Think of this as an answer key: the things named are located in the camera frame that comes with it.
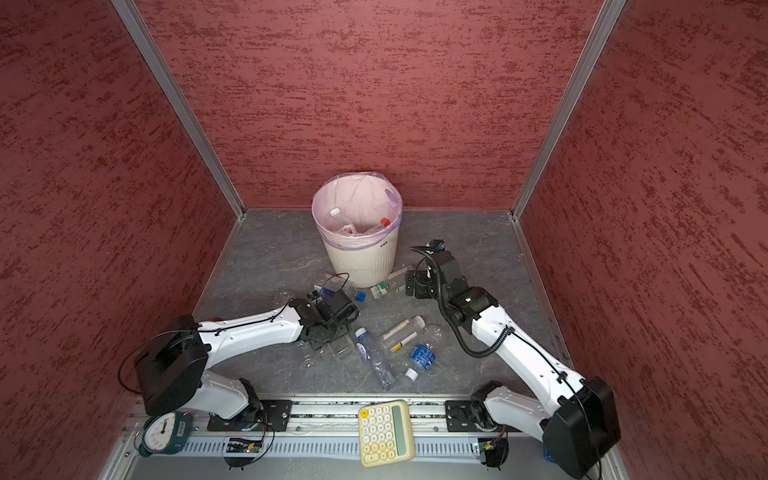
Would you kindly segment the clear square plastic bottle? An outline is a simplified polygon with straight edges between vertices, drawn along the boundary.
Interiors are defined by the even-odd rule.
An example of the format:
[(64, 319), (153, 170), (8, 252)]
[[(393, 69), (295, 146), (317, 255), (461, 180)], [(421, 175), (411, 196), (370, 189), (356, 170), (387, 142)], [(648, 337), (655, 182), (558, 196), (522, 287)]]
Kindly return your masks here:
[(349, 335), (343, 335), (322, 346), (299, 341), (299, 359), (303, 369), (317, 369), (352, 356), (357, 352), (355, 342)]

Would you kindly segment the tall clear bottle purple label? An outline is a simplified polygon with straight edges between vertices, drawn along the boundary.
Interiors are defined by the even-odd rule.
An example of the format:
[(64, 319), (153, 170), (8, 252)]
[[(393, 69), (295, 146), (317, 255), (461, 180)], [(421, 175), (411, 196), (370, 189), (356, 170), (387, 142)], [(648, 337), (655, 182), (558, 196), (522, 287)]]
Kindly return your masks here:
[(356, 346), (364, 361), (369, 365), (383, 391), (389, 391), (396, 385), (393, 368), (377, 338), (366, 328), (355, 331)]

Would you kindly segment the clear bottle orange label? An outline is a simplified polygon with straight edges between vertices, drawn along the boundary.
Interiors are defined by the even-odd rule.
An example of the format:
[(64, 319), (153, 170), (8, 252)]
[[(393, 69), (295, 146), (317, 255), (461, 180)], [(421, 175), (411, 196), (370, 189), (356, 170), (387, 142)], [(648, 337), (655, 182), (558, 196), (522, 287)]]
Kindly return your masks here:
[(422, 316), (416, 315), (410, 319), (403, 320), (380, 338), (381, 346), (389, 352), (400, 351), (404, 346), (417, 338), (426, 328), (426, 323)]

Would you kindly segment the small bottle blue label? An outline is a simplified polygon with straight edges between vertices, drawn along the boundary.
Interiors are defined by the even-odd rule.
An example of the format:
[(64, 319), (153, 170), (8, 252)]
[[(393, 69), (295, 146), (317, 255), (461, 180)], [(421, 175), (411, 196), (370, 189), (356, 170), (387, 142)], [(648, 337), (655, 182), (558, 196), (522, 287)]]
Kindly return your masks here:
[(421, 374), (428, 373), (432, 369), (437, 355), (446, 343), (446, 335), (441, 327), (429, 325), (417, 337), (416, 341), (405, 372), (405, 377), (411, 382), (416, 382)]

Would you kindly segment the clear bottle white cap red label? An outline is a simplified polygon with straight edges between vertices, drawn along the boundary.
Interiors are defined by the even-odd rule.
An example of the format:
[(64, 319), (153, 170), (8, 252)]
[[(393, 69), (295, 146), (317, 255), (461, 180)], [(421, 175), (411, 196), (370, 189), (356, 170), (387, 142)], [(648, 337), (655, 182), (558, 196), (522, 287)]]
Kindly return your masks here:
[(329, 215), (330, 226), (328, 229), (333, 233), (343, 236), (354, 236), (359, 234), (354, 223), (341, 211), (340, 208), (332, 208), (329, 211)]

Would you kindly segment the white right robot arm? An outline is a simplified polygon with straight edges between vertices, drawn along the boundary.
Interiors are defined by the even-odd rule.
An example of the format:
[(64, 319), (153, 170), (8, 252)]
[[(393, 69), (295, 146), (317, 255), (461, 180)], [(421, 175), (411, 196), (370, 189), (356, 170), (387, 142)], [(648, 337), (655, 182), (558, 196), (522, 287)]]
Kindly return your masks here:
[(477, 392), (481, 418), (539, 440), (574, 479), (602, 478), (602, 460), (621, 438), (611, 387), (599, 377), (585, 378), (539, 345), (493, 295), (468, 283), (442, 241), (412, 250), (422, 261), (406, 275), (407, 295), (435, 300), (464, 353), (498, 356), (532, 393), (489, 382)]

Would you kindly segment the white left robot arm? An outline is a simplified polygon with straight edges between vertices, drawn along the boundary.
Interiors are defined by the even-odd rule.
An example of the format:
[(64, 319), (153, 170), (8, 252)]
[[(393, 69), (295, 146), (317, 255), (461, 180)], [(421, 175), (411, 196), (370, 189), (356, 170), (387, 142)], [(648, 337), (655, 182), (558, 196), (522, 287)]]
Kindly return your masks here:
[(253, 385), (212, 371), (226, 360), (296, 341), (317, 350), (350, 333), (360, 310), (344, 292), (288, 299), (277, 309), (246, 317), (198, 322), (190, 315), (143, 344), (133, 360), (145, 412), (203, 412), (226, 430), (253, 428), (265, 408)]

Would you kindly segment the pink bin liner bag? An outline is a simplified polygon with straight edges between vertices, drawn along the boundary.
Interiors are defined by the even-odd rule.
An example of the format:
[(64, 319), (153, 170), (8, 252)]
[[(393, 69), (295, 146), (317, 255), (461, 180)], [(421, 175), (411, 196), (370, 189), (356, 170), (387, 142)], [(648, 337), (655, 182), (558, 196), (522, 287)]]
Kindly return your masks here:
[[(334, 207), (354, 223), (358, 235), (343, 236), (328, 229), (329, 211)], [(311, 212), (324, 243), (340, 250), (362, 250), (386, 240), (400, 226), (403, 199), (397, 188), (378, 172), (344, 173), (326, 181), (314, 194)], [(391, 222), (387, 231), (365, 236), (364, 232), (382, 218)]]

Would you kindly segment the clear bottle blue cap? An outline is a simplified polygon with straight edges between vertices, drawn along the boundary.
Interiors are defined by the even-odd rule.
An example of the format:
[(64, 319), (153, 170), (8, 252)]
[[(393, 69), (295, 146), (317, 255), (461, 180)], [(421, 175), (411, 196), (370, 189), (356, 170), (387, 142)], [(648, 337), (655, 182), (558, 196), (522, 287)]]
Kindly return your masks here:
[(333, 297), (339, 292), (343, 292), (350, 300), (364, 302), (367, 299), (366, 293), (353, 287), (349, 282), (349, 274), (331, 274), (326, 273), (324, 278), (314, 284), (314, 290), (323, 297)]

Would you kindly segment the clear bottle green band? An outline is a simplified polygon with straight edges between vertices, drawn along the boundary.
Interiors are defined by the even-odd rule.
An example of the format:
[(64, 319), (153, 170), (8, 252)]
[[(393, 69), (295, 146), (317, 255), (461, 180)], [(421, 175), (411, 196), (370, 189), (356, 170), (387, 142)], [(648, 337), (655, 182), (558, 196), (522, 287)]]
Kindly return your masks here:
[(392, 271), (384, 281), (370, 287), (369, 293), (374, 299), (380, 299), (388, 294), (403, 293), (406, 289), (405, 276), (408, 270), (408, 266), (402, 266)]

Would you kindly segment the yellow calculator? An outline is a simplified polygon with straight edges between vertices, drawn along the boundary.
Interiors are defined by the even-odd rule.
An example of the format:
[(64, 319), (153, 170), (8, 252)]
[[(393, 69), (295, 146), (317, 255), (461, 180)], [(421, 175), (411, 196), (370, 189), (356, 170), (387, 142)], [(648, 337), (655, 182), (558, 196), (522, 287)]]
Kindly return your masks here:
[(357, 415), (361, 463), (366, 468), (411, 461), (416, 447), (403, 400), (363, 406)]

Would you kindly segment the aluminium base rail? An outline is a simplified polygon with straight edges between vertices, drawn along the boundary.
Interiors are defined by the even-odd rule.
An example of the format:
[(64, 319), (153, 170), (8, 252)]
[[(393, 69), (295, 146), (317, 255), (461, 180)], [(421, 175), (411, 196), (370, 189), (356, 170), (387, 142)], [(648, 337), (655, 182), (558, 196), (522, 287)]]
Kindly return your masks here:
[(466, 399), (447, 396), (273, 396), (264, 423), (232, 429), (206, 414), (169, 414), (152, 421), (136, 403), (104, 479), (126, 479), (142, 455), (216, 458), (243, 463), (272, 458), (370, 460), (382, 453), (415, 461), (479, 464), (513, 451), (529, 435), (509, 426), (481, 430)]

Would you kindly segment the aluminium corner post left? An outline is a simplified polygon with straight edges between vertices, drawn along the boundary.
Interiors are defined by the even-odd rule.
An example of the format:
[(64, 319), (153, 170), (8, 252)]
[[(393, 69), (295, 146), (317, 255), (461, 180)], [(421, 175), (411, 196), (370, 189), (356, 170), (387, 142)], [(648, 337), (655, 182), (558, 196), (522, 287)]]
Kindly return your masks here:
[(160, 48), (153, 39), (136, 3), (129, 0), (112, 0), (111, 4), (138, 47), (178, 119), (181, 121), (197, 152), (213, 176), (219, 190), (233, 210), (235, 217), (238, 221), (242, 221), (246, 216), (247, 208), (237, 193), (191, 105), (184, 96)]

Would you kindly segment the aluminium corner post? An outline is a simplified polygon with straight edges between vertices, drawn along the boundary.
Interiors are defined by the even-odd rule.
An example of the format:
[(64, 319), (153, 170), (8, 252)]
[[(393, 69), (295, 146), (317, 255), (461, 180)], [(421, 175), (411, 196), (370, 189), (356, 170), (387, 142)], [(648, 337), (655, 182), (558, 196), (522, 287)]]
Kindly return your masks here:
[(160, 48), (153, 39), (136, 3), (129, 0), (112, 0), (111, 4), (138, 47), (178, 119), (181, 121), (197, 152), (213, 176), (219, 190), (233, 210), (235, 217), (238, 221), (242, 221), (246, 216), (247, 208), (237, 193), (191, 105), (184, 96)]
[(543, 138), (531, 169), (511, 209), (511, 220), (519, 222), (534, 190), (567, 126), (598, 59), (626, 5), (625, 0), (605, 0), (597, 14), (572, 71), (551, 124)]

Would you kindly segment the aluminium corner post right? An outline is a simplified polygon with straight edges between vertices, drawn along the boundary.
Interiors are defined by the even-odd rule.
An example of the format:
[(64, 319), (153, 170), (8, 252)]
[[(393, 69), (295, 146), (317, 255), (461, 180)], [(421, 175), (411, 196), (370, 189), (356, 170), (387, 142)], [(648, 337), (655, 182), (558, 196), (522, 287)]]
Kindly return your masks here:
[(567, 126), (598, 59), (626, 5), (625, 0), (605, 0), (597, 14), (572, 71), (551, 124), (543, 138), (531, 169), (511, 209), (511, 220), (519, 222), (534, 190)]

